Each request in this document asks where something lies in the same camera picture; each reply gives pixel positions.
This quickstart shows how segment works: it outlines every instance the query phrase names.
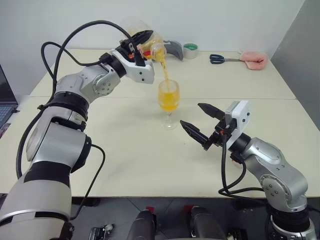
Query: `pink sponge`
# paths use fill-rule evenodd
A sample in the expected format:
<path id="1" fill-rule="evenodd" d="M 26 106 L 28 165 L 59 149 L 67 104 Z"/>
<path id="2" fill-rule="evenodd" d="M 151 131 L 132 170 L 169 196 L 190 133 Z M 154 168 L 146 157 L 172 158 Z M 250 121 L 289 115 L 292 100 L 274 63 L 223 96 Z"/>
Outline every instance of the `pink sponge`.
<path id="1" fill-rule="evenodd" d="M 264 69 L 268 63 L 268 56 L 263 52 L 246 51 L 241 54 L 240 60 L 245 61 L 248 69 L 261 70 Z"/>

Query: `scissors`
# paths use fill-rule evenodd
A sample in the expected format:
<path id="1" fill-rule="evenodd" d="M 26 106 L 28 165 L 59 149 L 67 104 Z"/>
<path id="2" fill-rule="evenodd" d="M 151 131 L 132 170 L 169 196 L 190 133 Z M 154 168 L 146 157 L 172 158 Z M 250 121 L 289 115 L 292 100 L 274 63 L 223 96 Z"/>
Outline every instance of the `scissors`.
<path id="1" fill-rule="evenodd" d="M 225 58 L 218 54 L 210 54 L 210 63 L 212 64 L 223 64 L 224 62 L 243 62 L 240 59 L 236 58 Z"/>

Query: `white table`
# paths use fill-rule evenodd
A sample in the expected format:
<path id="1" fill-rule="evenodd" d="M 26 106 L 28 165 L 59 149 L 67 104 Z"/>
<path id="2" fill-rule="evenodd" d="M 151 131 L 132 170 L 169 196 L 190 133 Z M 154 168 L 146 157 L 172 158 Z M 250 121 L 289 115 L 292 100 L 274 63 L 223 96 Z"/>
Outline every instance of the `white table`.
<path id="1" fill-rule="evenodd" d="M 0 193 L 7 193 L 16 181 L 15 159 L 20 137 L 47 97 L 31 97 L 0 139 Z M 217 120 L 197 106 L 209 103 L 225 110 L 233 99 L 183 98 L 175 113 L 178 119 L 193 123 L 210 135 Z M 246 134 L 259 137 L 280 148 L 287 161 L 306 177 L 308 197 L 320 196 L 320 135 L 301 104 L 292 99 L 252 99 L 251 120 Z M 107 154 L 90 196 L 221 197 L 221 148 L 207 152 L 190 138 L 181 126 L 165 130 L 164 113 L 156 98 L 102 97 L 89 108 L 86 134 Z M 22 159 L 22 171 L 29 163 Z M 92 148 L 86 164 L 71 175 L 73 196 L 84 196 L 101 162 L 101 153 Z M 227 181 L 241 173 L 227 161 Z M 239 184 L 256 187 L 249 172 Z M 247 192 L 262 197 L 262 192 Z"/>
<path id="2" fill-rule="evenodd" d="M 70 52 L 82 63 L 95 62 L 106 50 L 72 49 Z M 269 61 L 265 69 L 249 70 L 244 62 L 211 64 L 209 55 L 213 52 L 199 52 L 194 59 L 183 62 L 174 56 L 167 57 L 169 77 L 180 86 L 181 98 L 204 99 L 295 99 L 274 65 Z M 239 58 L 237 52 L 215 52 L 226 58 Z M 78 73 L 83 67 L 77 65 L 66 54 L 60 60 L 58 79 Z M 111 98 L 155 98 L 158 85 L 164 79 L 159 63 L 154 63 L 154 84 L 137 84 L 127 77 L 108 97 Z M 48 97 L 52 92 L 52 80 L 47 73 L 31 97 Z"/>

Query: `laptop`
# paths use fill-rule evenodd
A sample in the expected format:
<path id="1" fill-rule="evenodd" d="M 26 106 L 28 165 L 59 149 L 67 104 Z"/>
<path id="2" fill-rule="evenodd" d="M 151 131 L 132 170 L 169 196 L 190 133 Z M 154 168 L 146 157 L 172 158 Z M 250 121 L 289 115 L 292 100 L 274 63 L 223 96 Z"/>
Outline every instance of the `laptop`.
<path id="1" fill-rule="evenodd" d="M 0 65 L 0 129 L 17 107 L 18 102 Z"/>

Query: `laptop keyboard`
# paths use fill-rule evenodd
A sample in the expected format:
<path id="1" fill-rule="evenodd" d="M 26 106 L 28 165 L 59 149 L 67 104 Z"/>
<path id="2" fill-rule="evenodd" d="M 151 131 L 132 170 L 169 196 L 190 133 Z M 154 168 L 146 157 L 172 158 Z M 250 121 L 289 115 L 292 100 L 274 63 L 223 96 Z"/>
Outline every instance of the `laptop keyboard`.
<path id="1" fill-rule="evenodd" d="M 13 106 L 0 106 L 0 122 L 14 109 Z"/>

